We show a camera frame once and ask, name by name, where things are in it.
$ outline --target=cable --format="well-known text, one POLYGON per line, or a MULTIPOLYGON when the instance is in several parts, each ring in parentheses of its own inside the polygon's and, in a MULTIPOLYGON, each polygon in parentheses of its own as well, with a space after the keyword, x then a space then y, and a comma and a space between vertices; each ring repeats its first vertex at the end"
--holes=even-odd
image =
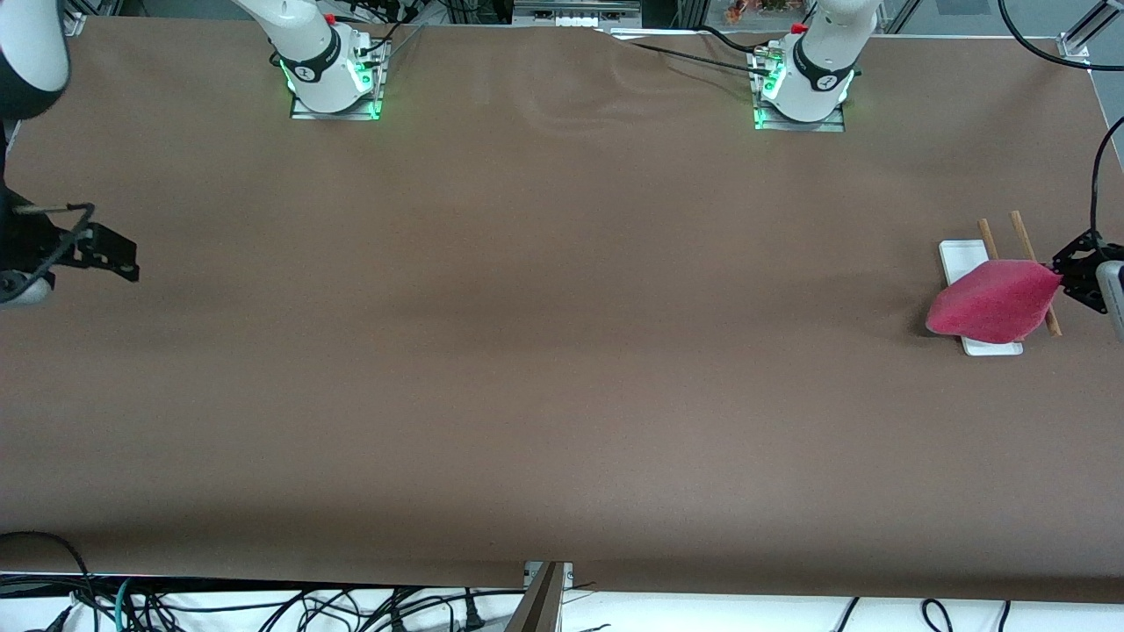
POLYGON ((719 66, 719 67, 728 67, 728 69, 733 69, 733 70, 740 70, 742 72, 747 72, 750 74, 760 74, 761 76, 765 76, 765 75, 769 74, 769 71, 767 71, 765 69, 750 67, 750 66, 743 66, 743 65, 738 65, 738 64, 731 64, 731 63, 727 63, 727 62, 719 62, 718 60, 708 60, 706 57, 699 57, 699 56, 696 56, 696 55, 689 55, 687 53, 680 53, 679 51, 671 51, 669 48, 660 48, 659 46, 650 46, 647 44, 641 44, 638 42, 632 42, 632 40, 629 40, 628 43, 632 44, 633 46, 640 46, 641 48, 646 48, 649 51, 655 51, 656 53, 664 53, 664 54, 668 54, 668 55, 673 55, 676 57, 682 57, 685 60, 691 60, 692 62, 699 62, 699 63, 710 64, 710 65, 715 65, 715 66, 719 66))
POLYGON ((74 610, 73 606, 66 606, 66 608, 58 613, 58 616, 47 625, 43 632, 63 632, 63 628, 66 626, 66 617, 70 616, 71 611, 74 610))
POLYGON ((1076 67, 1080 70, 1096 70, 1105 72, 1124 71, 1124 65, 1086 64, 1081 62, 1073 62, 1067 60, 1066 57, 1059 57, 1058 55, 1051 55, 1050 53, 1046 53, 1042 48, 1039 48, 1034 44, 1027 42, 1026 37, 1024 37, 1023 34, 1018 31, 1018 28, 1015 26, 1015 22, 1010 21, 1010 13, 1007 12, 1007 0, 998 0, 998 1, 999 1, 999 17, 1003 18, 1003 24, 1007 26, 1007 30, 1010 31, 1012 37, 1015 38, 1015 42, 1018 42, 1019 46, 1026 48, 1031 53, 1034 53, 1039 57, 1042 57, 1043 60, 1051 63, 1060 64, 1068 67, 1076 67))
POLYGON ((264 608, 280 607, 280 606, 283 606, 284 604, 285 604, 285 602, 275 602, 275 603, 271 603, 271 604, 245 604, 245 605, 241 605, 241 606, 223 606, 223 607, 214 607, 214 608, 196 608, 196 607, 187 607, 187 606, 170 606, 170 605, 164 604, 163 602, 161 602, 161 605, 164 607, 164 610, 171 610, 171 611, 175 611, 175 612, 191 612, 191 613, 215 613, 215 612, 236 612, 236 611, 246 611, 246 610, 264 610, 264 608))
POLYGON ((475 632, 481 628, 488 625, 488 623, 480 616, 480 611, 477 610, 477 601, 472 598, 472 590, 470 588, 464 589, 464 632, 475 632))
POLYGON ((726 37, 726 34, 724 34, 723 31, 718 30, 717 28, 715 28, 715 27, 713 27, 710 25, 705 25, 705 24, 695 27, 694 30, 709 33, 710 35, 717 37, 718 40, 722 42, 723 44, 725 44, 726 46, 729 46, 731 48, 733 48, 735 51, 738 51, 741 53, 752 53, 758 46, 764 46, 765 44, 769 44, 769 40, 765 39, 761 44, 754 44, 753 46, 743 46, 743 45, 738 44, 737 42, 734 42, 733 39, 726 37))
MULTIPOLYGON (((89 220, 90 219, 89 216, 93 214, 93 205, 89 206, 90 210, 87 213, 87 215, 83 216, 87 220, 89 220)), ((16 294, 16 296, 19 296, 20 294, 22 294, 22 291, 24 290, 20 290, 19 292, 16 294)), ((6 303, 7 300, 11 299, 10 298, 3 299, 0 300, 0 303, 6 303)), ((96 601, 98 598, 98 594, 93 592, 93 583, 90 581, 90 569, 87 568, 85 560, 82 559, 82 556, 78 552, 78 549, 75 549, 74 545, 71 544, 70 541, 67 541, 65 538, 61 535, 55 535, 54 533, 47 533, 46 531, 9 531, 7 533, 0 533, 0 542, 16 538, 38 538, 40 540, 49 540, 51 542, 54 542, 61 545, 62 548, 66 549, 66 552, 70 553, 71 558, 74 558, 74 563, 78 565, 78 569, 82 572, 82 579, 85 580, 85 588, 89 593, 90 601, 96 601)), ((98 616, 97 612, 94 612, 93 632, 98 632, 101 629, 100 620, 101 617, 98 616)))
POLYGON ((1004 632, 1006 630, 1008 614, 1010 614, 1010 599, 1003 603, 1003 611, 999 613, 999 624, 995 626, 995 632, 1004 632))
POLYGON ((936 599, 925 599, 921 603, 921 616, 925 620, 925 625, 933 632, 952 632, 952 620, 949 619, 949 611, 944 610, 944 604, 936 599), (928 617, 928 606, 936 605, 937 610, 941 611, 941 615, 944 616, 945 629, 941 630, 933 623, 933 620, 928 617))
POLYGON ((404 24, 406 24, 406 22, 395 22, 395 26, 390 27, 390 30, 387 31, 387 35, 380 37, 378 43, 372 44, 368 48, 360 48, 360 52, 359 52, 360 56, 366 55, 368 53, 371 53, 372 51, 377 51, 380 46, 382 46, 383 44, 386 44, 387 42, 389 42, 390 38, 395 36, 395 31, 398 30, 398 27, 402 26, 404 24))
POLYGON ((90 224, 90 217, 93 215, 93 205, 90 202, 79 204, 79 205, 69 204, 66 205, 66 208, 70 210, 84 209, 84 213, 82 213, 82 217, 80 217, 79 220, 74 223, 74 226, 58 240, 58 245, 55 246, 54 252, 47 255, 47 258, 44 259, 42 263, 39 263, 39 267, 36 268, 30 276, 24 279, 22 283, 17 286, 15 290, 0 291, 0 304, 4 304, 8 303, 9 300, 18 298, 19 295, 24 294, 27 290, 27 288, 30 288, 33 285, 35 285, 36 281, 45 277, 47 274, 47 271, 51 270, 51 267, 57 263, 58 260, 62 259, 64 254, 69 253, 71 247, 74 246, 74 242, 78 241, 78 237, 85 232, 87 226, 89 226, 90 224))
MULTIPOLYGON (((523 595, 523 594, 525 594, 525 590, 482 590, 480 593, 473 593, 472 596, 473 597, 492 597, 492 596, 496 596, 496 595, 523 595)), ((375 628, 373 632, 382 632, 382 630, 386 630, 387 628, 390 628, 396 622, 401 622, 401 620, 406 619, 407 616, 410 616, 411 614, 417 614, 417 613, 419 613, 419 612, 422 612, 424 610, 428 610, 428 608, 432 608, 432 607, 437 607, 437 606, 446 604, 448 602, 459 602, 459 601, 462 601, 462 599, 465 598, 465 595, 454 595, 454 596, 444 597, 444 598, 439 598, 438 597, 432 604, 426 604, 424 606, 419 606, 419 607, 416 607, 416 608, 410 610, 410 611, 406 611, 405 610, 407 607, 414 606, 416 604, 419 604, 422 602, 428 601, 430 598, 432 597, 426 597, 425 599, 418 599, 417 602, 414 602, 414 603, 404 604, 402 605, 402 610, 401 610, 401 612, 399 612, 398 615, 391 615, 390 621, 388 621, 387 623, 383 623, 382 625, 375 628)))
POLYGON ((128 589, 129 581, 133 581, 132 577, 121 581, 121 587, 117 589, 117 598, 114 599, 114 623, 117 625, 117 632, 125 632, 125 622, 121 620, 121 608, 125 606, 125 590, 128 589))
POLYGON ((1089 195, 1089 233, 1093 237, 1093 247, 1096 249, 1097 254, 1100 256, 1105 256, 1104 251, 1100 249, 1100 240, 1097 238, 1097 189, 1100 182, 1100 159, 1105 157, 1105 147, 1108 146, 1108 142, 1113 139, 1113 134, 1120 129, 1121 125, 1124 125, 1124 117, 1116 119, 1116 123, 1108 128, 1108 132, 1105 132, 1105 136, 1100 139, 1100 146, 1097 147, 1097 157, 1093 160, 1093 188, 1089 195))
POLYGON ((453 604, 446 603, 448 606, 448 632, 456 632, 456 617, 453 615, 453 604))
POLYGON ((410 34, 406 36, 406 39, 402 39, 402 42, 398 46, 395 46, 395 48, 392 51, 390 51, 390 54, 387 55, 387 61, 389 62, 390 60, 392 60, 395 57, 395 55, 397 55, 400 51, 405 51, 406 49, 406 44, 409 43, 409 40, 413 39, 415 35, 422 33, 422 29, 424 29, 426 26, 427 25, 424 25, 424 24, 417 25, 414 28, 414 30, 411 30, 410 34))
POLYGON ((391 593, 390 596, 379 605, 379 607, 374 608, 374 612, 371 613, 366 622, 360 626, 357 632, 366 632, 383 616, 388 614, 392 615, 392 608, 398 607, 399 603, 413 595, 416 595, 418 592, 420 592, 420 588, 395 588, 395 592, 391 593))
POLYGON ((269 619, 266 619, 262 623, 262 626, 257 629, 257 632, 270 632, 271 630, 273 630, 273 626, 278 624, 278 621, 281 621, 281 616, 284 615, 284 613, 293 606, 293 604, 301 601, 306 595, 308 595, 308 592, 301 590, 296 595, 293 595, 293 597, 288 602, 281 604, 281 606, 278 607, 278 610, 273 611, 273 614, 271 614, 269 619))
POLYGON ((843 632, 843 629, 846 628, 846 622, 851 619, 851 613, 854 612, 854 606, 856 605, 859 605, 859 597, 852 597, 851 602, 847 603, 846 608, 843 610, 843 616, 840 619, 840 624, 835 626, 835 632, 843 632))
POLYGON ((339 598, 346 596, 347 593, 350 593, 350 590, 341 590, 338 595, 336 595, 335 597, 332 597, 330 599, 328 599, 326 602, 320 602, 316 597, 308 597, 306 599, 301 599, 301 604, 303 604, 303 606, 305 606, 305 614, 301 615, 300 622, 297 624, 297 631, 298 632, 305 632, 306 630, 308 630, 308 624, 311 623, 312 619, 315 619, 317 615, 323 614, 324 616, 327 616, 329 619, 334 619, 334 620, 343 623, 345 626, 347 626, 347 632, 352 632, 352 630, 353 630, 352 625, 351 625, 351 623, 347 622, 347 620, 345 620, 344 617, 342 617, 339 615, 326 612, 327 608, 330 607, 332 604, 336 599, 339 599, 339 598), (312 610, 312 611, 309 611, 308 610, 308 602, 309 601, 312 602, 312 603, 315 603, 315 604, 317 604, 318 607, 315 608, 315 610, 312 610))

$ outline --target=black cable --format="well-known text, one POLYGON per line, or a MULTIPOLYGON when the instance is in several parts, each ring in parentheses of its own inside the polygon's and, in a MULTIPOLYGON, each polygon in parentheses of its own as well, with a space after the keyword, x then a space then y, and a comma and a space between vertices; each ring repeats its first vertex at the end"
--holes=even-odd
MULTIPOLYGON (((492 597, 492 596, 497 596, 497 595, 523 595, 525 593, 526 593, 525 590, 481 590, 480 593, 473 593, 472 596, 473 597, 492 597)), ((401 620, 406 619, 407 616, 410 616, 413 614, 417 614, 417 613, 419 613, 422 611, 429 610, 432 607, 437 607, 439 605, 447 604, 448 602, 460 602, 460 601, 466 598, 466 595, 453 595, 451 597, 437 598, 435 602, 433 602, 430 604, 426 604, 426 605, 423 605, 423 606, 419 606, 419 607, 416 607, 416 608, 409 610, 409 611, 405 610, 405 608, 411 607, 411 606, 414 606, 416 604, 419 604, 422 602, 428 601, 429 598, 432 598, 432 597, 426 597, 424 599, 418 599, 417 602, 409 603, 409 604, 402 604, 402 610, 397 615, 391 615, 390 621, 388 621, 387 623, 383 623, 382 625, 375 628, 373 632, 382 632, 382 630, 386 630, 387 628, 390 628, 396 622, 401 622, 401 620)))
POLYGON ((63 612, 58 613, 58 616, 47 625, 43 632, 63 632, 63 628, 66 626, 66 617, 70 616, 71 611, 74 610, 73 606, 66 606, 63 612))
POLYGON ((284 613, 289 608, 291 608, 297 602, 301 601, 306 595, 308 595, 308 592, 301 590, 300 593, 293 595, 293 597, 288 602, 281 604, 281 606, 278 610, 275 610, 273 614, 271 614, 269 619, 266 619, 262 623, 262 626, 257 629, 257 632, 270 632, 271 630, 273 630, 273 626, 278 624, 278 621, 281 621, 281 617, 284 615, 284 613))
POLYGON ((464 632, 475 632, 487 625, 480 611, 477 610, 477 601, 472 597, 472 590, 464 589, 464 632))
POLYGON ((1006 630, 1008 614, 1010 614, 1010 599, 1003 603, 1003 611, 999 613, 999 625, 995 626, 995 632, 1004 632, 1006 630))
POLYGON ((1121 71, 1124 71, 1124 65, 1115 65, 1115 64, 1086 64, 1086 63, 1081 63, 1081 62, 1073 62, 1073 61, 1067 60, 1064 57, 1059 57, 1058 55, 1051 55, 1050 53, 1046 53, 1042 48, 1039 48, 1034 44, 1031 44, 1030 42, 1027 42, 1026 37, 1024 37, 1023 34, 1018 31, 1018 28, 1015 26, 1015 22, 1010 21, 1010 13, 1007 12, 1007 0, 998 0, 998 1, 999 1, 999 17, 1003 18, 1003 24, 1007 26, 1007 30, 1010 31, 1012 37, 1014 37, 1015 42, 1018 42, 1018 44, 1023 48, 1026 48, 1027 51, 1030 51, 1031 53, 1034 53, 1039 57, 1042 57, 1043 60, 1045 60, 1048 62, 1051 62, 1051 63, 1055 63, 1055 64, 1060 64, 1060 65, 1069 66, 1069 67, 1076 67, 1076 69, 1080 69, 1080 70, 1096 70, 1096 71, 1105 71, 1105 72, 1121 72, 1121 71))
POLYGON ((214 607, 214 608, 197 608, 197 607, 188 607, 188 606, 170 606, 167 604, 163 604, 163 607, 164 607, 164 610, 170 610, 170 611, 175 611, 175 612, 215 613, 215 612, 237 612, 237 611, 245 611, 245 610, 275 608, 275 607, 283 606, 284 604, 285 604, 285 602, 274 602, 274 603, 271 603, 271 604, 245 604, 245 605, 241 605, 241 606, 221 606, 221 607, 214 607))
POLYGON ((330 607, 332 604, 336 599, 339 599, 339 598, 344 597, 345 595, 347 595, 348 592, 350 590, 341 590, 338 595, 336 595, 335 597, 332 597, 330 599, 328 599, 326 602, 320 602, 316 597, 309 597, 309 598, 306 598, 306 599, 301 599, 301 604, 305 606, 305 613, 301 615, 300 622, 297 624, 297 631, 298 632, 305 632, 308 629, 308 624, 311 623, 311 621, 314 619, 316 619, 318 615, 323 614, 324 616, 327 616, 329 619, 334 619, 334 620, 343 623, 345 626, 347 626, 347 632, 352 632, 353 631, 352 625, 351 625, 350 622, 347 622, 347 620, 345 620, 344 617, 342 617, 342 616, 339 616, 337 614, 332 614, 330 612, 327 612, 327 608, 330 607), (312 603, 317 604, 317 607, 315 610, 312 610, 312 611, 309 611, 309 608, 308 608, 308 602, 309 601, 311 601, 312 603))
POLYGON ((456 617, 453 615, 453 604, 445 604, 448 606, 448 632, 456 632, 456 617))
POLYGON ((1124 125, 1124 117, 1116 119, 1116 123, 1105 133, 1105 136, 1100 139, 1100 146, 1097 147, 1097 157, 1093 160, 1093 189, 1089 195, 1089 233, 1093 236, 1093 246, 1100 256, 1105 256, 1104 251, 1100 249, 1100 240, 1097 238, 1097 189, 1100 182, 1100 159, 1105 157, 1105 147, 1108 146, 1109 141, 1113 139, 1113 134, 1120 129, 1121 125, 1124 125))
POLYGON ((387 35, 383 35, 382 37, 380 37, 377 43, 372 44, 371 46, 369 46, 366 48, 360 48, 360 51, 359 51, 360 56, 366 55, 368 53, 371 53, 372 51, 377 51, 380 46, 382 46, 387 42, 390 42, 390 38, 395 36, 395 31, 398 30, 398 27, 402 26, 404 24, 406 24, 406 22, 395 22, 395 26, 390 27, 390 30, 387 31, 387 35))
POLYGON ((733 49, 735 49, 737 52, 741 52, 741 53, 752 53, 758 46, 764 46, 765 44, 769 44, 769 40, 765 39, 761 44, 754 44, 753 46, 744 46, 744 45, 738 44, 737 42, 734 42, 733 39, 726 37, 725 33, 718 30, 717 28, 715 28, 715 27, 713 27, 710 25, 705 25, 705 24, 695 27, 695 30, 709 33, 710 35, 717 37, 718 40, 722 42, 723 44, 725 44, 726 46, 729 46, 731 48, 733 48, 733 49))
POLYGON ((767 71, 765 69, 750 67, 750 66, 743 66, 743 65, 738 65, 738 64, 731 64, 731 63, 727 63, 727 62, 719 62, 718 60, 708 60, 706 57, 699 57, 697 55, 689 55, 687 53, 680 53, 679 51, 671 51, 669 48, 660 48, 659 46, 651 46, 649 44, 641 44, 638 42, 632 42, 632 40, 629 40, 628 43, 632 44, 633 46, 640 46, 641 48, 645 48, 647 51, 655 51, 656 53, 664 53, 664 54, 668 54, 668 55, 673 55, 676 57, 682 57, 685 60, 691 60, 692 62, 699 62, 699 63, 710 64, 710 65, 715 65, 715 66, 719 66, 719 67, 728 67, 728 69, 733 69, 733 70, 740 70, 742 72, 749 72, 750 74, 760 74, 761 76, 765 76, 765 75, 769 74, 769 71, 767 71))
POLYGON ((374 608, 374 612, 371 613, 366 622, 363 623, 363 625, 361 625, 356 632, 366 632, 368 630, 373 628, 374 624, 379 622, 379 620, 390 614, 392 608, 397 608, 399 603, 401 603, 404 599, 409 598, 413 595, 416 595, 419 592, 420 588, 402 588, 402 587, 395 588, 393 593, 391 593, 390 596, 387 597, 379 605, 379 607, 374 608))
POLYGON ((949 619, 949 611, 944 610, 944 604, 936 599, 925 599, 921 603, 921 616, 925 620, 925 625, 933 632, 952 632, 952 620, 949 619), (941 630, 933 623, 933 620, 928 617, 928 606, 935 605, 937 610, 941 611, 941 615, 944 616, 945 629, 941 630))
POLYGON ((851 597, 846 608, 843 610, 843 616, 840 619, 840 624, 835 626, 835 632, 843 632, 843 629, 846 628, 846 622, 851 619, 851 613, 854 612, 854 606, 856 605, 859 605, 859 597, 851 597))
MULTIPOLYGON (((87 214, 83 215, 83 217, 89 222, 90 215, 92 215, 92 214, 93 214, 93 205, 90 205, 90 210, 87 211, 87 214)), ((16 292, 15 296, 19 296, 27 288, 24 288, 24 289, 19 290, 18 292, 16 292)), ((7 298, 7 299, 3 299, 3 300, 0 300, 0 303, 6 303, 8 300, 11 300, 11 299, 7 298)), ((48 540, 48 541, 54 542, 55 544, 58 544, 62 548, 66 549, 66 552, 70 553, 70 556, 72 558, 74 558, 74 563, 78 565, 78 569, 82 572, 82 579, 85 580, 85 588, 89 592, 90 601, 97 601, 98 594, 94 593, 94 590, 93 590, 93 583, 90 581, 90 569, 85 566, 85 560, 82 559, 82 554, 78 552, 78 549, 75 549, 74 545, 71 544, 69 540, 66 540, 62 535, 55 535, 54 533, 47 533, 46 531, 9 531, 7 533, 0 533, 0 542, 3 542, 4 540, 17 539, 17 538, 33 538, 33 539, 39 539, 39 540, 48 540)), ((93 632, 98 632, 98 630, 100 630, 100 629, 101 629, 101 617, 98 616, 97 612, 94 612, 93 613, 93 632)))
POLYGON ((145 601, 144 623, 145 623, 145 625, 148 626, 149 630, 153 629, 153 625, 152 625, 152 611, 148 610, 148 602, 147 602, 147 599, 145 601))

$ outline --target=metal frame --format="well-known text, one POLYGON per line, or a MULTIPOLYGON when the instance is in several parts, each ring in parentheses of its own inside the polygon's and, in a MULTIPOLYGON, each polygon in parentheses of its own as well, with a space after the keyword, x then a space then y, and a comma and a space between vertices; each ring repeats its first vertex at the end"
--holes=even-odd
POLYGON ((1098 0, 1088 13, 1069 30, 1058 36, 1058 52, 1068 60, 1081 61, 1089 56, 1089 42, 1116 21, 1124 10, 1120 0, 1098 0))
MULTIPOLYGON (((901 6, 901 10, 898 11, 892 19, 890 19, 890 24, 886 25, 882 33, 886 33, 887 35, 897 35, 901 33, 901 29, 906 27, 906 22, 913 17, 914 11, 917 10, 922 0, 906 0, 905 4, 901 6)), ((886 2, 882 2, 880 10, 885 10, 885 8, 886 2)))
POLYGON ((504 632, 558 632, 565 566, 565 562, 544 562, 540 567, 504 632))

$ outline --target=power cord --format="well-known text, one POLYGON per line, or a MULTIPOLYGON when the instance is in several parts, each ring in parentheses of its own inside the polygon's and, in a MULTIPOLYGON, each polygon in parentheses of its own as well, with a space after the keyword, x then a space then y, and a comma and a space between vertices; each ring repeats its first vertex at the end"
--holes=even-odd
POLYGON ((1105 71, 1105 72, 1121 72, 1121 71, 1124 71, 1124 65, 1116 65, 1116 64, 1086 64, 1086 63, 1081 63, 1081 62, 1073 62, 1073 61, 1067 60, 1066 57, 1060 57, 1058 55, 1051 55, 1050 53, 1046 53, 1042 48, 1039 48, 1034 44, 1031 44, 1030 42, 1027 42, 1026 37, 1024 37, 1023 34, 1018 31, 1018 27, 1016 27, 1015 22, 1013 22, 1010 20, 1010 13, 1007 11, 1007 0, 998 0, 998 2, 999 2, 999 17, 1003 18, 1003 24, 1006 25, 1007 30, 1010 31, 1012 37, 1014 37, 1015 42, 1018 42, 1018 44, 1023 48, 1026 48, 1031 53, 1034 53, 1036 56, 1039 56, 1039 57, 1041 57, 1041 58, 1043 58, 1043 60, 1045 60, 1048 62, 1054 63, 1054 64, 1059 64, 1059 65, 1063 65, 1063 66, 1068 66, 1068 67, 1076 67, 1076 69, 1080 69, 1080 70, 1096 70, 1096 71, 1105 71))
POLYGON ((51 625, 44 628, 43 632, 63 632, 63 628, 66 626, 66 617, 70 616, 72 610, 74 610, 74 606, 66 606, 66 610, 58 613, 58 616, 51 622, 51 625))
POLYGON ((725 44, 726 46, 729 46, 731 48, 733 48, 735 51, 738 51, 741 53, 752 53, 753 51, 756 49, 758 46, 764 46, 765 44, 769 44, 769 40, 765 39, 761 44, 754 44, 753 46, 745 46, 745 45, 738 44, 737 42, 734 42, 733 39, 726 37, 726 34, 723 33, 723 31, 720 31, 720 30, 718 30, 717 28, 715 28, 715 27, 713 27, 710 25, 705 25, 705 24, 695 27, 695 30, 700 31, 700 33, 709 33, 710 35, 717 37, 718 40, 722 42, 723 44, 725 44))
POLYGON ((840 617, 840 624, 835 626, 835 632, 843 632, 843 629, 846 628, 846 622, 851 620, 851 613, 854 612, 854 606, 856 605, 859 605, 859 597, 851 597, 846 607, 843 608, 843 616, 840 617))
POLYGON ((480 630, 488 623, 480 616, 480 612, 477 610, 477 601, 472 598, 472 590, 469 588, 464 589, 464 630, 465 632, 475 632, 480 630))
MULTIPOLYGON (((4 540, 16 540, 19 538, 47 540, 66 549, 66 552, 70 553, 71 558, 74 559, 74 563, 78 565, 78 569, 82 574, 82 580, 85 584, 87 595, 89 595, 90 601, 97 601, 98 594, 93 590, 93 583, 90 580, 90 569, 85 566, 85 560, 82 559, 82 556, 78 552, 78 549, 75 549, 74 545, 70 543, 70 541, 67 541, 65 538, 61 535, 55 535, 54 533, 47 533, 46 531, 9 531, 7 533, 0 533, 0 542, 3 542, 4 540)), ((98 632, 101 629, 100 619, 101 617, 98 616, 98 613, 94 612, 93 632, 98 632)))
MULTIPOLYGON (((472 596, 473 597, 491 597, 491 596, 495 596, 495 595, 523 595, 524 593, 525 593, 524 590, 481 590, 479 593, 472 593, 472 596)), ((401 621, 404 619, 406 619, 407 616, 410 616, 413 614, 417 614, 417 613, 419 613, 422 611, 425 611, 425 610, 429 610, 429 608, 434 608, 434 607, 437 607, 437 606, 445 605, 445 604, 447 604, 450 602, 460 602, 460 601, 463 601, 463 599, 466 599, 466 598, 468 598, 468 595, 453 595, 451 597, 436 597, 436 596, 433 596, 433 597, 426 597, 426 598, 423 598, 423 599, 418 599, 416 602, 411 602, 411 603, 408 603, 408 604, 398 604, 398 605, 395 606, 395 608, 398 611, 398 614, 391 613, 390 621, 387 622, 387 623, 383 623, 382 625, 379 625, 378 628, 375 628, 373 630, 373 632, 382 632, 387 628, 390 628, 391 632, 395 632, 397 630, 396 629, 396 624, 401 623, 401 621)))
MULTIPOLYGON (((999 614, 999 623, 996 625, 996 632, 1004 632, 1007 628, 1007 615, 1010 614, 1010 601, 1003 602, 1003 610, 999 614)), ((949 617, 949 611, 944 610, 944 604, 937 599, 925 599, 921 603, 921 616, 925 620, 925 625, 933 632, 952 632, 952 620, 949 617), (941 611, 941 616, 944 619, 944 630, 941 630, 933 623, 933 620, 928 615, 928 606, 936 606, 936 610, 941 611)))
POLYGON ((921 617, 925 620, 925 625, 933 632, 952 632, 952 620, 949 619, 949 611, 944 610, 944 604, 936 599, 925 599, 921 603, 921 617), (941 630, 933 623, 933 620, 928 616, 928 606, 936 606, 941 611, 941 616, 944 617, 944 630, 941 630))
POLYGON ((398 30, 398 27, 402 26, 406 22, 395 22, 395 26, 390 27, 390 30, 387 31, 387 35, 380 37, 378 42, 375 42, 368 48, 360 48, 359 51, 360 56, 366 55, 368 53, 371 53, 373 51, 378 51, 383 44, 390 42, 390 38, 395 36, 395 31, 398 30))
POLYGON ((727 67, 727 69, 732 69, 732 70, 738 70, 738 71, 742 71, 742 72, 747 72, 750 74, 758 74, 758 75, 761 75, 761 76, 765 76, 765 75, 769 74, 769 71, 767 71, 765 69, 750 67, 750 66, 746 66, 746 65, 732 64, 732 63, 728 63, 728 62, 719 62, 718 60, 709 60, 707 57, 699 57, 698 55, 691 55, 691 54, 688 54, 688 53, 680 53, 679 51, 672 51, 670 48, 661 48, 659 46, 652 46, 650 44, 641 44, 638 42, 633 42, 631 39, 628 40, 628 43, 632 44, 633 46, 638 46, 638 47, 645 48, 647 51, 655 51, 656 53, 663 53, 664 55, 671 55, 671 56, 674 56, 674 57, 682 57, 685 60, 690 60, 692 62, 699 62, 699 63, 703 63, 703 64, 710 64, 713 66, 718 66, 718 67, 727 67))
POLYGON ((1089 233, 1094 235, 1093 247, 1096 249, 1097 254, 1105 256, 1104 251, 1100 249, 1100 240, 1096 238, 1097 234, 1097 198, 1100 183, 1100 159, 1105 157, 1105 147, 1108 146, 1109 141, 1113 139, 1113 134, 1120 129, 1121 125, 1124 125, 1124 117, 1116 119, 1116 123, 1105 132, 1103 138, 1100 138, 1100 146, 1097 147, 1097 157, 1093 160, 1093 189, 1089 195, 1089 233))

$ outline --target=brown table surface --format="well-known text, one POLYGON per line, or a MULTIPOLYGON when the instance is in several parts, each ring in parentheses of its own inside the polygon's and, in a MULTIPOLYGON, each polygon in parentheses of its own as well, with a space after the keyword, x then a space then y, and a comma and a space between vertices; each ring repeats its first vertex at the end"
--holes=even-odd
MULTIPOLYGON (((320 123, 253 22, 72 44, 8 183, 94 201, 143 279, 61 270, 0 316, 3 529, 106 572, 1124 594, 1108 320, 1061 298, 1066 335, 1001 359, 921 328, 977 218, 1010 258, 1012 209, 1042 258, 1085 229, 1086 73, 874 39, 845 134, 759 132, 736 72, 430 28, 382 120, 320 123)), ((1109 156, 1116 240, 1122 181, 1109 156)))

